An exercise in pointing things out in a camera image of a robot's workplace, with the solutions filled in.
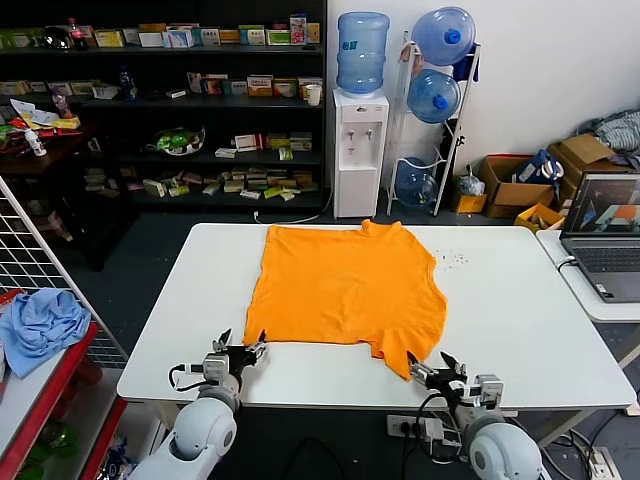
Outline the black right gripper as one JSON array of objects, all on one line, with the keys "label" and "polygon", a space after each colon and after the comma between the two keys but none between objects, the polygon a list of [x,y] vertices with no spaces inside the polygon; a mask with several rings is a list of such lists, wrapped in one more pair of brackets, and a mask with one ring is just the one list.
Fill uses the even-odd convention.
[{"label": "black right gripper", "polygon": [[444,351],[440,355],[448,369],[433,370],[408,352],[409,372],[413,380],[420,384],[428,383],[428,388],[437,391],[448,403],[456,403],[464,396],[467,386],[466,365]]}]

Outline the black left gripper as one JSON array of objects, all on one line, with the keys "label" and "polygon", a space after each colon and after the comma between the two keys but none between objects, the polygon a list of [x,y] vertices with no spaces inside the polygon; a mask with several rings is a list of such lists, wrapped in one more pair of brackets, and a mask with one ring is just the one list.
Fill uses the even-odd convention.
[{"label": "black left gripper", "polygon": [[232,329],[224,331],[216,340],[212,342],[214,353],[223,352],[229,360],[229,373],[231,375],[241,375],[246,367],[253,367],[267,350],[267,334],[262,330],[258,340],[250,346],[228,346]]}]

